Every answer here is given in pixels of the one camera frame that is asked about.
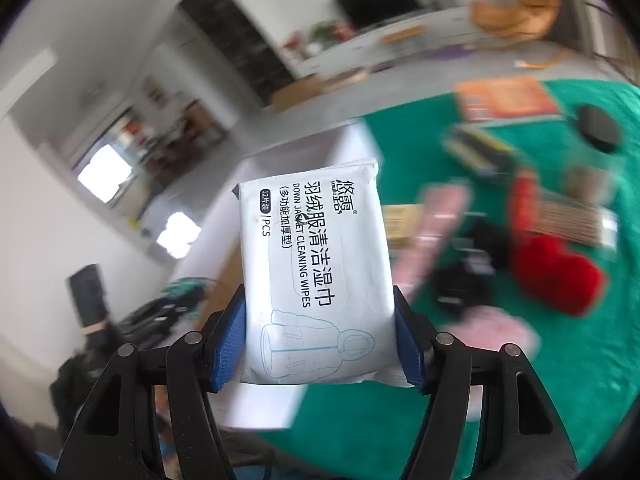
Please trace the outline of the red snack package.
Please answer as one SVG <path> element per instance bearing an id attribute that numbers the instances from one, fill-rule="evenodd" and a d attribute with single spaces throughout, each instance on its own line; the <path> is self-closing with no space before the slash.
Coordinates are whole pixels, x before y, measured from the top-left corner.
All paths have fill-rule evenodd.
<path id="1" fill-rule="evenodd" d="M 530 296 L 580 318 L 605 291 L 605 273 L 559 237 L 535 233 L 539 208 L 538 174 L 528 167 L 521 168 L 512 178 L 506 202 L 511 272 Z"/>

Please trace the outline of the white cleaning wipes pack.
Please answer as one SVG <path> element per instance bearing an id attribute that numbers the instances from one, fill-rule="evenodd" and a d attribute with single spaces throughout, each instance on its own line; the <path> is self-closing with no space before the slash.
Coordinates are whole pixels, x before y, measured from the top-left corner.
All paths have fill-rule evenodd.
<path id="1" fill-rule="evenodd" d="M 239 184 L 243 382 L 403 387 L 378 163 Z"/>

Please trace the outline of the pink soft cloth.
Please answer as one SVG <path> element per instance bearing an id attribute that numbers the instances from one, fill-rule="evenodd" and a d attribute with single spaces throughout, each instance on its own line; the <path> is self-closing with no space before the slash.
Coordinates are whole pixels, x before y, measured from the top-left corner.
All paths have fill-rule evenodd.
<path id="1" fill-rule="evenodd" d="M 499 351 L 505 344 L 516 344 L 529 359 L 540 349 L 540 337 L 524 318 L 510 315 L 497 307 L 466 309 L 460 320 L 440 329 L 457 337 L 468 347 Z"/>

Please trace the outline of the black lace pouch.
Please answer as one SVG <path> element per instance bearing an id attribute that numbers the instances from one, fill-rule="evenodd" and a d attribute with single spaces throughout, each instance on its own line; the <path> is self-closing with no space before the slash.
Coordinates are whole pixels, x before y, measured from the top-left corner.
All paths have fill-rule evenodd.
<path id="1" fill-rule="evenodd" d="M 491 304 L 491 276 L 471 272 L 461 262 L 436 270 L 432 286 L 436 304 L 455 318 Z"/>
<path id="2" fill-rule="evenodd" d="M 506 270 L 511 257 L 511 237 L 504 226 L 477 218 L 472 226 L 454 240 L 457 260 L 452 267 L 459 273 L 491 276 Z"/>

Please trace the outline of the green tablecloth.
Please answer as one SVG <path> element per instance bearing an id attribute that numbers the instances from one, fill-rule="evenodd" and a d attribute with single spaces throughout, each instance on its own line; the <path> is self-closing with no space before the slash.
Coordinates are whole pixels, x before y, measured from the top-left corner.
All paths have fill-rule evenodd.
<path id="1" fill-rule="evenodd" d="M 444 326 L 431 280 L 397 284 L 409 383 L 310 385 L 288 430 L 266 434 L 287 456 L 349 479 L 634 479 L 639 474 L 639 91 L 550 84 L 563 113 L 607 112 L 623 133 L 614 246 L 530 252 L 533 195 L 517 180 L 471 182 L 463 203 L 513 232 L 515 261 L 490 279 L 492 304 L 533 325 L 542 349 L 465 344 Z"/>

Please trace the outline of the cotton swab bag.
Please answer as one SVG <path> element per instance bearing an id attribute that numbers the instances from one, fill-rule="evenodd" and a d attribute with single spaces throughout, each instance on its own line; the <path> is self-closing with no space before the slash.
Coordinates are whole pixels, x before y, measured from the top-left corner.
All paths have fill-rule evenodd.
<path id="1" fill-rule="evenodd" d="M 549 191 L 541 193 L 533 231 L 594 248 L 617 247 L 617 214 Z"/>

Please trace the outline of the pink patterned package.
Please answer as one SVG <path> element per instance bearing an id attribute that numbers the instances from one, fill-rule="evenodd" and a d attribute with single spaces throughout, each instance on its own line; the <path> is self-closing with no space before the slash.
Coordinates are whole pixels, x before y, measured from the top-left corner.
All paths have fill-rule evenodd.
<path id="1" fill-rule="evenodd" d="M 440 253 L 457 232 L 473 198 L 469 185 L 448 182 L 428 186 L 421 197 L 416 227 L 408 245 L 392 263 L 392 279 L 409 304 L 434 270 Z"/>

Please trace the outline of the brown cardboard box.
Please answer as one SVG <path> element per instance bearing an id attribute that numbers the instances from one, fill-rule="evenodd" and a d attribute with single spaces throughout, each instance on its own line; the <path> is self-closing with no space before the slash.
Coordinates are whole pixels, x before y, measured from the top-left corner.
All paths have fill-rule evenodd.
<path id="1" fill-rule="evenodd" d="M 385 205 L 382 211 L 388 248 L 394 252 L 409 247 L 418 229 L 422 206 Z"/>

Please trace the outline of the clear plastic jar black lid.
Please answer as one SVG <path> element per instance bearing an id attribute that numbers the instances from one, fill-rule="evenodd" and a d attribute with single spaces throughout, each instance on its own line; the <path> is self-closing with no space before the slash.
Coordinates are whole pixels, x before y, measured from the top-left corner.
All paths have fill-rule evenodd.
<path id="1" fill-rule="evenodd" d="M 563 191 L 578 202 L 606 206 L 614 197 L 619 169 L 615 155 L 575 148 L 564 168 Z"/>

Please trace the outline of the striped flat box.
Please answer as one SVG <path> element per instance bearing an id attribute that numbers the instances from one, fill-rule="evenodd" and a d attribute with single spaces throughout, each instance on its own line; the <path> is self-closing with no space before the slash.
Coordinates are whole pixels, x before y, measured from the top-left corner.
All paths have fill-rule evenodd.
<path id="1" fill-rule="evenodd" d="M 444 150 L 460 165 L 485 180 L 509 177 L 516 166 L 516 151 L 491 133 L 467 125 L 454 125 L 442 140 Z"/>

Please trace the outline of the orange book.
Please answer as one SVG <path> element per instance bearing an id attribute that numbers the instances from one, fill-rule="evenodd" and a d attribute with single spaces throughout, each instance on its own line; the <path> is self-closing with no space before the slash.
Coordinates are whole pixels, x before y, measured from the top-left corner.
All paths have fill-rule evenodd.
<path id="1" fill-rule="evenodd" d="M 504 126 L 564 118 L 547 87 L 532 77 L 459 82 L 454 86 L 454 97 L 463 121 L 469 124 Z"/>

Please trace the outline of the white TV cabinet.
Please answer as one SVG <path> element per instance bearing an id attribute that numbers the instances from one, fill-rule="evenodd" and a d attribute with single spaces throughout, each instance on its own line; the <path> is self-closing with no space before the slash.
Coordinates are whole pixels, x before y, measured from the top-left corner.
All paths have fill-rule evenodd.
<path id="1" fill-rule="evenodd" d="M 468 6 L 422 13 L 363 32 L 334 44 L 308 60 L 290 61 L 288 69 L 296 78 L 316 74 L 323 78 L 355 67 L 373 67 L 404 58 L 427 55 L 447 46 L 476 44 L 484 32 L 471 20 Z"/>

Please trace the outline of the orange lounge chair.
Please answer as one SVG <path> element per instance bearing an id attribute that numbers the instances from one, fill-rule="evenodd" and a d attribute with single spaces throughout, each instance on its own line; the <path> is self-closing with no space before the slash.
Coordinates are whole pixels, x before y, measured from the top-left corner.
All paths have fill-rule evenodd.
<path id="1" fill-rule="evenodd" d="M 470 18 L 485 34 L 507 44 L 521 44 L 544 38 L 561 6 L 562 0 L 516 0 L 512 6 L 476 0 L 470 5 Z"/>

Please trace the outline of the red flower plant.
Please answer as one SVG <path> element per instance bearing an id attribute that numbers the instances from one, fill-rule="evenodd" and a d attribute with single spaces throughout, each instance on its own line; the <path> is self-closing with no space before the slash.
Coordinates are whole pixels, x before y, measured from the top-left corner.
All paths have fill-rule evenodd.
<path id="1" fill-rule="evenodd" d="M 326 20 L 314 24 L 311 29 L 309 41 L 312 44 L 320 44 L 323 50 L 341 44 L 345 41 L 342 34 L 343 22 L 340 20 Z"/>

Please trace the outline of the black television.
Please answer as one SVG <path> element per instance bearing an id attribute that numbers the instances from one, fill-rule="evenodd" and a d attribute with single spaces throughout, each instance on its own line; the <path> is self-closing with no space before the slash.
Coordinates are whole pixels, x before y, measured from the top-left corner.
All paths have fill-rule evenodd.
<path id="1" fill-rule="evenodd" d="M 334 0 L 346 20 L 357 30 L 386 23 L 420 11 L 419 0 Z"/>

